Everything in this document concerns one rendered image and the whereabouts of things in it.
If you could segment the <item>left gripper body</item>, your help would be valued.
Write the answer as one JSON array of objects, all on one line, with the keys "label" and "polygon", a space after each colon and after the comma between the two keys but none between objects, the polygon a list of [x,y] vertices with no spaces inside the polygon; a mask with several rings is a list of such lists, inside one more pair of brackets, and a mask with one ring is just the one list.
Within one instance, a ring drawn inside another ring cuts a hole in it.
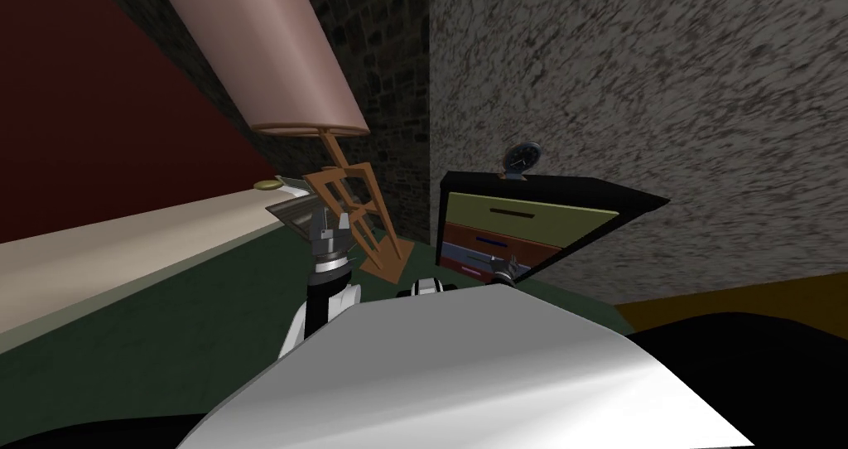
[{"label": "left gripper body", "polygon": [[311,254],[315,258],[333,253],[347,254],[352,248],[350,229],[311,229]]}]

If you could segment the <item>brown drawer front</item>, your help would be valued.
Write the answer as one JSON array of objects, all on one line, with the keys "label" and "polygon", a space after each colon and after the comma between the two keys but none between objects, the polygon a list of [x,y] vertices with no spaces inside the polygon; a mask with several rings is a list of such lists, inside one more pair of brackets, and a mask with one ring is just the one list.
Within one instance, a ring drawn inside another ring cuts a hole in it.
[{"label": "brown drawer front", "polygon": [[[475,241],[476,236],[504,241],[509,244],[507,248]],[[534,268],[543,263],[547,258],[555,256],[560,248],[548,244],[541,244],[526,239],[518,239],[504,234],[496,234],[482,229],[474,229],[464,225],[445,223],[442,243],[456,244],[467,249],[509,260],[511,255],[516,255],[518,264],[522,268]]]}]

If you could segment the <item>grey ridged slab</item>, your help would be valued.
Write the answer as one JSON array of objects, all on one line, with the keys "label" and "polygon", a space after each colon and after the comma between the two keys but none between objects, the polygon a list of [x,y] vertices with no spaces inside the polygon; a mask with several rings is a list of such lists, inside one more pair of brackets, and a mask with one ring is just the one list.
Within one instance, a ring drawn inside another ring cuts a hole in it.
[{"label": "grey ridged slab", "polygon": [[279,191],[293,196],[292,199],[278,202],[266,208],[271,215],[283,223],[304,241],[310,241],[311,217],[319,206],[319,196],[304,180],[276,176],[282,184]]}]

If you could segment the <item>blue grey drawer front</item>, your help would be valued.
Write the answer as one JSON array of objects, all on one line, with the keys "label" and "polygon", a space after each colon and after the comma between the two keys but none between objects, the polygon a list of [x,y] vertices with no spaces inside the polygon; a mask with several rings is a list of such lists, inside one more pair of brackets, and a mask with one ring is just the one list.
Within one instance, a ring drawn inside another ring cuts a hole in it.
[{"label": "blue grey drawer front", "polygon": [[450,243],[445,242],[445,243],[441,244],[439,250],[440,250],[440,252],[436,257],[436,266],[439,266],[439,259],[440,259],[440,256],[442,256],[442,255],[445,255],[447,258],[453,258],[453,259],[456,259],[456,260],[460,260],[460,258],[462,257],[461,253],[463,251],[472,250],[472,249],[467,249],[465,247],[461,247],[461,246],[456,245],[456,244],[450,244]]}]

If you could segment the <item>dark red drawer front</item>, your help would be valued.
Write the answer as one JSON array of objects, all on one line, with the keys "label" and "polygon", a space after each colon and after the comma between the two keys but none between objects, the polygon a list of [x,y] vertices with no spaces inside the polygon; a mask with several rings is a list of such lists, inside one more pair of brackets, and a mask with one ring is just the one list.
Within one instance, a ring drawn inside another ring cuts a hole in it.
[{"label": "dark red drawer front", "polygon": [[[489,282],[491,282],[493,277],[493,273],[491,272],[491,268],[488,264],[476,263],[476,261],[470,261],[470,263],[467,263],[466,261],[447,258],[445,255],[442,255],[439,259],[439,266],[448,268],[456,273],[464,275],[468,278],[473,278],[474,280],[478,280],[484,284],[488,284]],[[475,275],[464,273],[460,270],[460,267],[472,268],[476,271],[481,272],[482,276],[476,277]]]}]

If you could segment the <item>olive yellow drawer front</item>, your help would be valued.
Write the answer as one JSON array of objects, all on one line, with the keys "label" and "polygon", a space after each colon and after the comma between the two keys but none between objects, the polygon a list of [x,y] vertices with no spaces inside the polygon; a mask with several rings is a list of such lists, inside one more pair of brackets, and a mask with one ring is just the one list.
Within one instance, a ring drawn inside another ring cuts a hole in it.
[{"label": "olive yellow drawer front", "polygon": [[[516,210],[536,216],[533,219],[524,219],[500,215],[490,212],[489,208]],[[453,224],[559,248],[570,246],[617,215],[617,212],[610,210],[459,194],[459,192],[451,192],[448,195],[446,206],[446,220]]]}]

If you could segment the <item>round blue grey clock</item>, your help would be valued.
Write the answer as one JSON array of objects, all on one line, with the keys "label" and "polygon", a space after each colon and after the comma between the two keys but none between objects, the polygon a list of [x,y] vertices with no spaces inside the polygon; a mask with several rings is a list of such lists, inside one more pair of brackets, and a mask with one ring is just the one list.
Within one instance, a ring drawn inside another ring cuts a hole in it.
[{"label": "round blue grey clock", "polygon": [[542,149],[537,142],[522,142],[511,146],[503,156],[503,172],[499,177],[504,180],[525,181],[523,173],[536,166],[541,155]]}]

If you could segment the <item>black drawer cabinet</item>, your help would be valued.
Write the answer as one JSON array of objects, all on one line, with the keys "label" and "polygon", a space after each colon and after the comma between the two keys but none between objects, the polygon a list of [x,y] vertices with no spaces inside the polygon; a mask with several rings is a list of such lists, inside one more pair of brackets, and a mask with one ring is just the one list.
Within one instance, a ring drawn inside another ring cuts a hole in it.
[{"label": "black drawer cabinet", "polygon": [[610,210],[618,213],[597,230],[566,248],[560,248],[559,253],[547,258],[536,267],[522,268],[519,265],[519,275],[514,279],[515,282],[522,282],[543,269],[550,268],[579,249],[620,229],[642,215],[662,208],[670,201],[665,197],[593,177],[530,175],[525,176],[525,181],[514,181],[501,179],[499,175],[485,172],[449,171],[443,177],[440,183],[435,262],[440,252],[445,223],[450,223],[446,220],[446,206],[451,192]]}]

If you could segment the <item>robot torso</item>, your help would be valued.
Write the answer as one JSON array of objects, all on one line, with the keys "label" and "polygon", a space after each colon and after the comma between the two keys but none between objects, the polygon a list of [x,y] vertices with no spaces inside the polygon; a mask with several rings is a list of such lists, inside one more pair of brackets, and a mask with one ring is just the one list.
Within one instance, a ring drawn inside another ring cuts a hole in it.
[{"label": "robot torso", "polygon": [[177,449],[701,449],[749,440],[631,340],[503,285],[359,303]]}]

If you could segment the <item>pink shade wooden floor lamp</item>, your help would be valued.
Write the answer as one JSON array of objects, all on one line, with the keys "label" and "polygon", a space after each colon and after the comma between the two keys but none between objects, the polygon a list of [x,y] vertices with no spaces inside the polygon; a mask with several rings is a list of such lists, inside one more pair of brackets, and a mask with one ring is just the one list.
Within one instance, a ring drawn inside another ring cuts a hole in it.
[{"label": "pink shade wooden floor lamp", "polygon": [[340,149],[369,130],[310,1],[169,1],[254,132],[323,142],[333,163],[306,182],[349,218],[362,269],[398,282],[413,245],[397,237],[372,166]]}]

